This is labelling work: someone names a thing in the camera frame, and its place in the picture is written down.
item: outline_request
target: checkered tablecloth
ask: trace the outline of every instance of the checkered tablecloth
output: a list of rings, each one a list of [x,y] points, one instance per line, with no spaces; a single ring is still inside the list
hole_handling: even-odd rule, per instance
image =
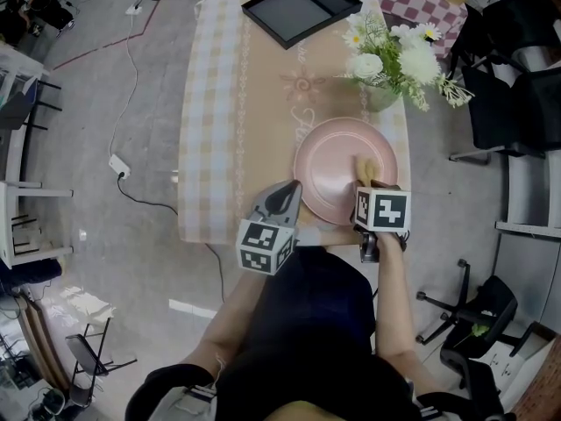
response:
[[[188,66],[179,154],[179,229],[187,242],[234,243],[239,219],[268,185],[293,177],[295,150],[325,120],[352,117],[378,129],[394,149],[398,184],[410,189],[403,101],[367,110],[364,88],[335,78],[352,54],[337,22],[288,50],[241,11],[249,0],[204,0]],[[381,14],[377,0],[363,11]],[[308,86],[300,86],[306,81]],[[304,205],[299,239],[308,245],[356,242]]]
[[[437,56],[443,58],[456,42],[467,18],[465,5],[457,6],[447,0],[378,0],[382,11],[417,24],[431,22],[443,34],[433,44]]]

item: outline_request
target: chair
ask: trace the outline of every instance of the chair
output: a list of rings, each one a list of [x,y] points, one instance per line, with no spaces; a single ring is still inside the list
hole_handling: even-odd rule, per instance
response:
[[[465,7],[467,9],[467,19],[451,48],[451,65],[448,79],[454,77],[459,58],[462,59],[465,65],[470,67],[478,67],[482,63],[487,63],[490,74],[493,74],[490,63],[498,65],[508,64],[520,72],[527,72],[528,70],[524,66],[502,54],[494,47],[486,32],[483,16],[471,6],[466,5]]]
[[[487,165],[491,152],[544,158],[561,147],[561,68],[520,75],[510,88],[504,81],[475,68],[462,68],[469,102],[473,144],[469,153],[451,161]],[[475,158],[485,153],[484,160]]]
[[[94,395],[94,388],[96,386],[97,376],[109,375],[109,373],[122,367],[127,367],[128,365],[131,365],[132,363],[135,363],[137,361],[136,359],[130,360],[121,365],[114,365],[113,361],[109,361],[107,363],[101,362],[103,343],[105,342],[105,336],[107,335],[107,329],[109,328],[110,320],[111,318],[107,318],[107,322],[105,323],[103,332],[88,334],[88,323],[88,325],[86,325],[86,331],[83,335],[77,334],[66,337],[67,345],[76,358],[76,364],[74,366],[74,372],[72,374],[72,383],[70,385],[70,400],[74,404],[81,407],[88,407],[91,404]],[[100,335],[102,336],[101,343],[98,352],[95,353],[86,339],[89,337],[96,337]],[[91,386],[89,387],[89,389],[83,389],[75,384],[76,375],[80,373],[86,373],[87,375],[91,376]]]
[[[451,49],[451,70],[454,76],[458,57],[468,66],[477,67],[491,60],[527,71],[512,59],[513,53],[527,46],[560,47],[553,24],[561,15],[551,0],[500,0],[479,14],[466,6],[468,17]]]
[[[424,292],[417,292],[418,300],[427,301],[436,307],[448,310],[451,314],[443,313],[440,317],[444,320],[442,325],[426,339],[418,335],[416,341],[427,345],[449,327],[454,326],[442,345],[440,361],[462,377],[460,387],[463,385],[467,387],[481,419],[491,416],[497,416],[493,419],[515,419],[509,414],[504,414],[491,368],[486,363],[471,359],[478,359],[485,355],[495,341],[513,346],[514,349],[510,354],[513,357],[531,334],[534,324],[520,339],[503,334],[516,313],[518,302],[515,296],[501,279],[491,276],[479,288],[477,296],[468,302],[470,265],[463,259],[458,262],[458,265],[464,269],[464,279],[455,306],[432,299]],[[493,315],[482,314],[482,311],[491,312]],[[489,330],[480,337],[472,336],[474,324],[487,326]]]
[[[16,131],[22,125],[27,125],[31,128],[37,128],[46,131],[48,128],[44,126],[35,125],[33,123],[34,113],[33,110],[37,106],[46,106],[47,108],[56,111],[62,111],[58,106],[40,101],[37,98],[39,85],[45,85],[55,89],[61,89],[59,86],[43,82],[41,80],[33,80],[28,82],[25,86],[27,90],[24,92],[17,92],[10,98],[5,105],[0,108],[0,129]]]

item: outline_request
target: floral pattern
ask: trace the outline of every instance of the floral pattern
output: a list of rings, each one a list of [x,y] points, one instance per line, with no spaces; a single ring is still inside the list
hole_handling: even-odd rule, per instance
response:
[[[325,78],[316,78],[316,74],[309,73],[303,64],[300,74],[293,70],[291,75],[280,75],[280,78],[283,81],[291,82],[284,86],[284,89],[288,90],[288,102],[292,100],[300,102],[307,97],[311,103],[315,103],[316,95],[320,93],[316,86],[325,82]]]

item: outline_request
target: concrete floor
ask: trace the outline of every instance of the concrete floor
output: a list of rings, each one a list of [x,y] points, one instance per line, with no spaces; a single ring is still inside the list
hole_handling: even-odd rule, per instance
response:
[[[63,89],[46,91],[43,100],[64,111],[38,114],[38,122],[49,131],[33,134],[26,177],[49,188],[75,190],[72,199],[26,202],[30,212],[39,215],[47,238],[56,246],[75,248],[67,257],[67,272],[46,289],[42,301],[63,365],[71,373],[74,358],[64,337],[82,331],[88,321],[99,325],[111,314],[107,351],[115,361],[138,357],[137,364],[100,382],[103,392],[96,391],[95,407],[110,419],[122,419],[128,399],[146,375],[185,357],[208,323],[207,318],[170,309],[170,300],[210,310],[221,303],[216,258],[204,245],[179,240],[172,211],[121,196],[108,166],[110,137],[131,92],[134,70],[124,42],[103,46],[127,36],[131,19],[124,12],[135,1],[81,4],[74,30],[53,42],[45,64],[54,69],[49,81]],[[172,177],[197,1],[162,1],[144,34],[130,41],[138,88],[113,146],[132,169],[123,183],[126,191],[173,206],[177,195]],[[154,3],[144,1],[142,6],[133,34],[143,31]],[[44,34],[53,40],[53,32]],[[67,63],[91,50],[95,51]],[[423,289],[455,302],[461,277],[458,258],[472,263],[473,287],[491,272],[502,174],[497,160],[487,168],[447,161],[451,151],[471,145],[469,113],[466,108],[453,110],[436,94],[429,98],[429,113],[407,105],[414,191],[409,284],[412,296]],[[240,271],[231,247],[217,250],[227,293]],[[339,247],[336,252],[353,264],[359,262],[357,247]],[[374,267],[360,268],[372,282],[376,279]],[[35,286],[39,294],[42,289]],[[417,301],[413,309],[420,332],[440,313]],[[435,346],[420,348],[422,358]],[[434,367],[437,374],[444,372],[437,362]]]

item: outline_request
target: electrical outlet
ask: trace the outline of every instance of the electrical outlet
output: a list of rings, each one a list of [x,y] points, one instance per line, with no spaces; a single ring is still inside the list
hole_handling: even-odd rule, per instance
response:
[[[129,6],[129,9],[126,10],[124,13],[127,16],[137,16],[141,12],[142,12],[142,6],[139,6],[138,8],[135,8],[134,4],[132,4],[131,6]]]
[[[116,155],[112,154],[111,158],[109,159],[109,165],[117,175],[121,175],[122,173],[124,176],[121,179],[126,179],[131,175],[131,168],[126,165],[121,159]]]

